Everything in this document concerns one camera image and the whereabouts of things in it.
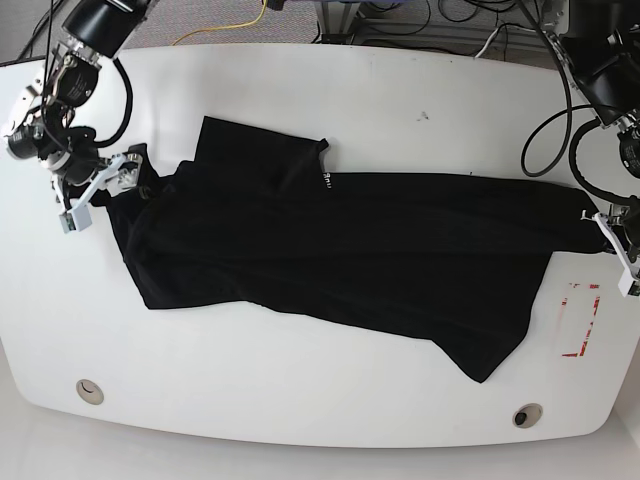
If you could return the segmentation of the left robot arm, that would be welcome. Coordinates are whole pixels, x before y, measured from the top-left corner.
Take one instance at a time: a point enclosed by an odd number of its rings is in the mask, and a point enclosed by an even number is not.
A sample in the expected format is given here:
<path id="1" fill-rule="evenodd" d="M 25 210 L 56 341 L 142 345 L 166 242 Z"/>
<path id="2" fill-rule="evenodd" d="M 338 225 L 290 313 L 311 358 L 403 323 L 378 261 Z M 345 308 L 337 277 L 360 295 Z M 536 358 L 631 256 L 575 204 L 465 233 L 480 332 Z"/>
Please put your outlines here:
<path id="1" fill-rule="evenodd" d="M 566 107 L 543 121 L 525 141 L 520 167 L 530 178 L 551 172 L 567 158 L 577 183 L 591 195 L 630 209 L 636 196 L 622 197 L 591 184 L 577 164 L 581 139 L 597 127 L 619 129 L 619 155 L 626 171 L 639 176 L 639 3 L 637 1 L 552 1 L 551 19 L 536 20 L 522 1 L 516 3 L 543 42 L 560 75 Z M 564 116 L 559 152 L 548 166 L 533 172 L 526 156 L 535 136 Z"/>

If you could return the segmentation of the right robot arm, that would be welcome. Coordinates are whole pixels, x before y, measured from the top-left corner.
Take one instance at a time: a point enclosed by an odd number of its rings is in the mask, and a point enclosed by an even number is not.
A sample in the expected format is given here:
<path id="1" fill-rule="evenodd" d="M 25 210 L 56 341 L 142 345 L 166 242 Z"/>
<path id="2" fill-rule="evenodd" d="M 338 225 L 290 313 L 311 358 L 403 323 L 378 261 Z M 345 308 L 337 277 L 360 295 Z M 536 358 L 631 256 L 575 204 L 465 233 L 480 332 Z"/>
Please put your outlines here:
<path id="1" fill-rule="evenodd" d="M 105 189 L 111 181 L 139 191 L 143 198 L 157 188 L 159 177 L 144 153 L 125 153 L 113 173 L 108 170 L 115 162 L 100 156 L 121 139 L 133 113 L 133 87 L 118 54 L 155 6 L 154 1 L 79 2 L 62 24 L 66 36 L 54 53 L 45 55 L 45 65 L 3 127 L 9 153 L 18 160 L 40 160 L 62 200 L 73 190 L 90 184 Z M 96 90 L 102 58 L 111 60 L 120 75 L 125 107 L 117 130 L 98 140 L 93 128 L 71 123 Z"/>

